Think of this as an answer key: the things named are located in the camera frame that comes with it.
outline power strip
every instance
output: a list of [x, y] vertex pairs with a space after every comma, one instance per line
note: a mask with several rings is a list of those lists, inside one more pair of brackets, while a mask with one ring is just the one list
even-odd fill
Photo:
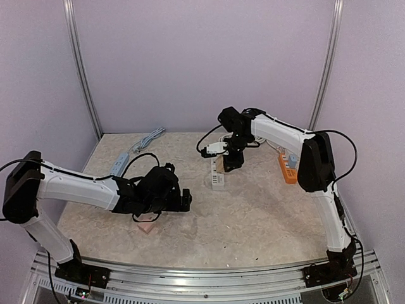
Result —
[[129, 162], [129, 154], [128, 153], [120, 154], [119, 157], [114, 162], [114, 165], [109, 171], [109, 173], [111, 175], [120, 177], [128, 162]]
[[224, 190], [225, 188], [225, 177], [223, 173], [218, 173], [216, 171], [216, 159], [211, 159], [211, 187], [213, 190]]

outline blue power strip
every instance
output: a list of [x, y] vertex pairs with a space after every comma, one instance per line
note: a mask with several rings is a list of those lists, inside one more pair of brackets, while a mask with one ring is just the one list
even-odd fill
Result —
[[109, 171], [109, 173], [111, 175], [121, 177], [121, 174], [124, 171], [125, 166], [127, 165], [128, 162], [129, 162], [129, 154], [128, 153], [120, 154], [119, 157], [114, 162], [114, 165]]

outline marble-patterned table surface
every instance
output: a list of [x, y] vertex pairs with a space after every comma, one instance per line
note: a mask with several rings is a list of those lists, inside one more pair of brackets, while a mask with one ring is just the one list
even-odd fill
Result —
[[[193, 196], [189, 213], [166, 213], [149, 233], [131, 215], [68, 203], [58, 227], [85, 257], [138, 265], [226, 268], [301, 262], [326, 256], [326, 237], [315, 204], [298, 184], [284, 182], [269, 145], [246, 149], [245, 164], [213, 191], [211, 161], [196, 152], [202, 133], [167, 133], [147, 152], [172, 162], [180, 187]], [[211, 134], [203, 144], [218, 140]], [[143, 134], [105, 134], [85, 173], [107, 175], [117, 156]], [[146, 174], [151, 157], [137, 160], [126, 177]]]

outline vertical metal post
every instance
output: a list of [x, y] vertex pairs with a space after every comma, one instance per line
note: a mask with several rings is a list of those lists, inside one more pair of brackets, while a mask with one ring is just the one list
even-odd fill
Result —
[[76, 63], [76, 69], [80, 85], [82, 86], [84, 99], [86, 102], [87, 109], [89, 111], [94, 132], [96, 133], [97, 139], [100, 140], [101, 137], [103, 136], [103, 130], [101, 128], [96, 107], [94, 106], [93, 99], [90, 93], [89, 83], [87, 81], [87, 76], [84, 69], [82, 53], [80, 52], [80, 43], [78, 39], [73, 1], [63, 0], [63, 5], [65, 7], [65, 15], [66, 15], [66, 22], [68, 25], [68, 32], [70, 36], [70, 44], [72, 45], [73, 59], [75, 60]]
[[335, 0], [335, 8], [333, 11], [332, 27], [330, 29], [327, 57], [323, 66], [322, 78], [318, 92], [316, 93], [316, 101], [312, 111], [311, 121], [309, 122], [309, 130], [314, 130], [321, 113], [323, 100], [328, 87], [330, 72], [332, 71], [333, 59], [335, 57], [335, 50], [337, 46], [337, 39], [339, 37], [340, 23], [342, 20], [343, 1]]

